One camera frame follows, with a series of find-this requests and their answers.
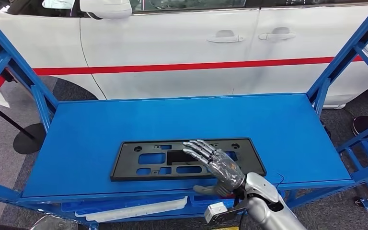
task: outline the white plastic part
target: white plastic part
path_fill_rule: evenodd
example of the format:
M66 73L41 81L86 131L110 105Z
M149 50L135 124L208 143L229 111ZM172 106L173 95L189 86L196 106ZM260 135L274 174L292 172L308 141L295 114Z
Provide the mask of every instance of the white plastic part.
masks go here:
M132 14L129 0L80 0L80 9L106 19L127 18Z
M102 223L111 220L139 217L153 213L182 209L186 204L187 204L187 196L179 200L171 200L149 205L140 205L135 207L126 207L103 212L95 212L90 214L78 215L77 213L75 213L75 216L85 217L87 221L94 220L97 221L98 223Z
M223 202L209 205L204 213L205 220L207 221L207 223L209 223L214 215L223 213L226 211L228 211L228 209L226 208Z

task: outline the black cable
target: black cable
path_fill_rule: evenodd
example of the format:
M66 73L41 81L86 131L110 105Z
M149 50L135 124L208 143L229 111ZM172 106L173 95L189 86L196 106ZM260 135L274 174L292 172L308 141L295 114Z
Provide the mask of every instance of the black cable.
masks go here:
M245 216L245 213L246 213L246 210L242 212L241 220L239 221L239 230L241 230L241 227L242 227L242 220L243 220L243 217Z
M284 176L283 175L281 175L281 174L279 174L279 173L277 173L279 176L281 176L281 181L280 181L280 183L278 183L278 185L276 186L276 189L278 188L278 186L279 185L281 185L281 183L284 181Z

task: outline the white car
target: white car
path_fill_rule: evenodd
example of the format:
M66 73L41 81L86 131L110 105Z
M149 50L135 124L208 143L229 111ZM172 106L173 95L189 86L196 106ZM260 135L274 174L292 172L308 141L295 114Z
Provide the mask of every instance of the white car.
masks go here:
M35 71L98 99L305 92L368 15L366 0L2 2L0 29ZM358 59L325 107L367 89Z

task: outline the black stand base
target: black stand base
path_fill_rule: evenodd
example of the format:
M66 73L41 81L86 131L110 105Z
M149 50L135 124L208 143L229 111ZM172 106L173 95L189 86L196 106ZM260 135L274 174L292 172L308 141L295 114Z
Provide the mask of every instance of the black stand base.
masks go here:
M368 116L358 116L353 119L352 132L355 136L368 129Z
M39 151L43 145L43 141L46 137L46 131L44 130L43 124L33 124L24 128L34 138L30 138L23 132L16 135L13 140L13 148L20 154L32 154Z

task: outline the black pole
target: black pole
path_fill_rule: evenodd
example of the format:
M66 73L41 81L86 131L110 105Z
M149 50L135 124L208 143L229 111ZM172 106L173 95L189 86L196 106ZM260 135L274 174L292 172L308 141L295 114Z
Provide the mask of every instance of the black pole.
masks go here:
M13 125L15 128L17 128L19 131L21 131L23 134L25 134L28 138L35 139L35 137L32 134L30 134L28 131L26 131L24 128L18 125L18 123L16 123L14 120L6 116L6 114L4 114L1 110L0 110L0 116L3 119L5 119L7 122L9 122L11 125Z

